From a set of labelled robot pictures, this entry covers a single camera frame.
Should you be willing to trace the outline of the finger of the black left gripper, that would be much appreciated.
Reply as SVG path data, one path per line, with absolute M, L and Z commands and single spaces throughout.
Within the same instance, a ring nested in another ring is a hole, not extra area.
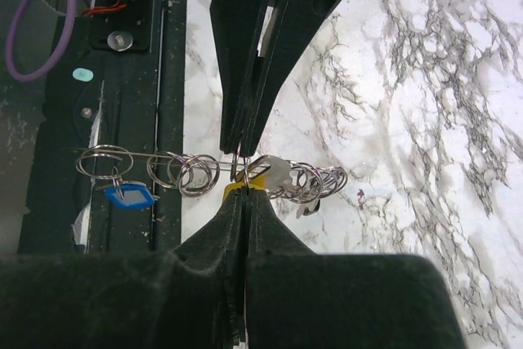
M 324 20 L 341 0 L 278 0 L 261 46 L 253 103 L 241 132 L 243 157 L 257 149 L 279 90 Z
M 212 0 L 210 15 L 222 88 L 220 149 L 245 146 L 257 90 L 258 43 L 266 9 L 275 0 Z

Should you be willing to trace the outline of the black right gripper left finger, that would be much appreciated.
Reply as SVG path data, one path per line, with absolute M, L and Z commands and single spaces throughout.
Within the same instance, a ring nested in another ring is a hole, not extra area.
M 245 336 L 245 194 L 172 251 L 1 260 L 4 348 L 231 348 Z

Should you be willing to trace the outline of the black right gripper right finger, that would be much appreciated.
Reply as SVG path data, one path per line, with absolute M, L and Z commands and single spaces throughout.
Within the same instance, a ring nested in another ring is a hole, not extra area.
M 413 254 L 317 254 L 244 194 L 251 348 L 463 348 L 445 282 Z

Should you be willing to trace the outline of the key with yellow tag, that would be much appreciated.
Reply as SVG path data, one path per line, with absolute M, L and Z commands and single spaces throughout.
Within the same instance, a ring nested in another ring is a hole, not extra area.
M 292 185 L 291 168 L 288 160 L 269 154 L 262 155 L 233 176 L 232 182 L 224 189 L 222 200 L 225 201 L 231 192 L 244 186 L 270 194 L 278 193 L 285 186 Z

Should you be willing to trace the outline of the key with black tag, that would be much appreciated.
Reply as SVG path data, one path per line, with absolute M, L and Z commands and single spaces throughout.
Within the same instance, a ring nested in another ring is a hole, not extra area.
M 320 209 L 320 202 L 320 199 L 316 199 L 307 204 L 300 204 L 296 213 L 296 219 L 316 214 Z

